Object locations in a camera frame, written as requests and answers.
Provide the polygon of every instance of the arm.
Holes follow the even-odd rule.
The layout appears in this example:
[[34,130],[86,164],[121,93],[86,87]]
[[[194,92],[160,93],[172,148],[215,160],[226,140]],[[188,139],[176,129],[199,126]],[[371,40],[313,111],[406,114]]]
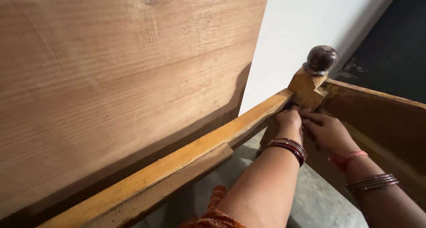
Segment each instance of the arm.
[[[279,113],[277,138],[301,144],[302,121],[297,109]],[[217,208],[247,227],[285,227],[296,189],[299,162],[280,147],[266,149],[242,174]]]
[[[301,114],[306,118],[304,126],[332,155],[345,157],[361,150],[338,119],[310,113],[308,109]],[[350,160],[344,172],[347,183],[385,173],[365,155]],[[371,227],[426,227],[426,214],[397,185],[357,192],[354,196]]]

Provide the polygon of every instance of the red thread bracelet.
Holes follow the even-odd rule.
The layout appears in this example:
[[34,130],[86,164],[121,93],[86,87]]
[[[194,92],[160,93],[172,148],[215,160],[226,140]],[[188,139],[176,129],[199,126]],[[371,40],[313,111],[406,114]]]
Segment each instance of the red thread bracelet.
[[335,156],[332,156],[330,160],[338,167],[339,170],[344,171],[346,170],[346,166],[348,165],[348,163],[355,157],[358,157],[360,155],[368,156],[367,152],[365,151],[355,151],[345,156],[344,158],[337,158]]

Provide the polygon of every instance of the bangle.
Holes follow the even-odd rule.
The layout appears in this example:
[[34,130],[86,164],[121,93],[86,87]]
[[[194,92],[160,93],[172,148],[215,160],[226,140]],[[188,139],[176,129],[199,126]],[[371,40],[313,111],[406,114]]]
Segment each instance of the bangle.
[[300,166],[302,166],[303,163],[306,161],[307,154],[305,149],[299,143],[295,142],[292,139],[288,139],[288,138],[272,139],[266,148],[269,148],[269,147],[281,147],[291,151],[291,153],[295,155]]
[[355,193],[398,183],[399,181],[392,174],[381,174],[370,176],[364,180],[347,184],[345,189],[350,193]]
[[348,163],[353,160],[354,158],[360,156],[360,155],[366,155],[368,156],[367,152],[365,151],[355,151],[350,153],[349,155],[343,157],[343,158],[337,158],[335,156],[332,156],[330,160],[338,167],[340,171],[345,171],[346,166]]

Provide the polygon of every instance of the woman's right hand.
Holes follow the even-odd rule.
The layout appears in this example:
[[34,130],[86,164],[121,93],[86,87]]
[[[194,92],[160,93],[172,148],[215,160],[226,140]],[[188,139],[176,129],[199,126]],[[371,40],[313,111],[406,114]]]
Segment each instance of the woman's right hand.
[[344,158],[361,150],[337,118],[312,113],[310,108],[303,109],[300,114],[304,118],[303,126],[315,136],[317,143],[333,156]]

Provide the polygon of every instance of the woman's left hand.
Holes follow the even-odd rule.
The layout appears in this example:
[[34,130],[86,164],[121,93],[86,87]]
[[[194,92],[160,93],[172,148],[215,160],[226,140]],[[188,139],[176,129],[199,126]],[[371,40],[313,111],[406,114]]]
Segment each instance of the woman's left hand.
[[276,138],[289,138],[302,144],[302,119],[300,118],[299,110],[299,107],[294,105],[275,116],[275,120],[280,126],[280,132]]

